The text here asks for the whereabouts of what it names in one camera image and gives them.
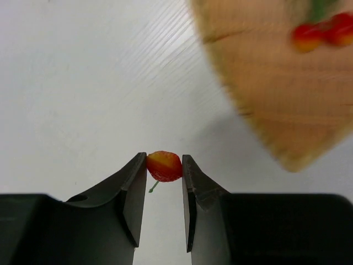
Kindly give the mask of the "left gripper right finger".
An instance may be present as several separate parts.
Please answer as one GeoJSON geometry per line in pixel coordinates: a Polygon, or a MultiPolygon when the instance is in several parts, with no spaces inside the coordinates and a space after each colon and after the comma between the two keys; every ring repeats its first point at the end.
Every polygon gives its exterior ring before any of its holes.
{"type": "Polygon", "coordinates": [[[352,203],[338,194],[230,193],[182,157],[193,264],[351,264],[352,203]]]}

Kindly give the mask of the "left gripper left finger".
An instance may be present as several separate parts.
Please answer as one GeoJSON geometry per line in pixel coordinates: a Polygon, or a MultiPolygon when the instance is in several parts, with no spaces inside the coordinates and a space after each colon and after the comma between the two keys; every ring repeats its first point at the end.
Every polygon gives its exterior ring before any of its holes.
{"type": "Polygon", "coordinates": [[[146,157],[63,202],[1,195],[2,264],[132,264],[139,246],[146,157]]]}

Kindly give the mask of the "single fake red cherry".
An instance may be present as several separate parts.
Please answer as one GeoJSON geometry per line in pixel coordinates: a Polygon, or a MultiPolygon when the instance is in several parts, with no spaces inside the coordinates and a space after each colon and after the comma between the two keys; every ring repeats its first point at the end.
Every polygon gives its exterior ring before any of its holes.
{"type": "Polygon", "coordinates": [[[156,181],[149,190],[149,193],[152,193],[160,182],[173,182],[183,176],[180,157],[168,151],[156,151],[148,154],[146,157],[146,167],[152,178],[156,181]]]}

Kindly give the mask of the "fake cherry sprig with leaves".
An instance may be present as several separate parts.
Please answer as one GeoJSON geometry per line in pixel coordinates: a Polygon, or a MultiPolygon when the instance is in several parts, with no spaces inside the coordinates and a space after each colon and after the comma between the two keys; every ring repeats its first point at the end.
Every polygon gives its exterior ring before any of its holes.
{"type": "Polygon", "coordinates": [[[352,44],[352,11],[338,11],[344,1],[291,1],[290,12],[297,25],[291,44],[299,52],[311,52],[326,43],[333,47],[352,44]]]}

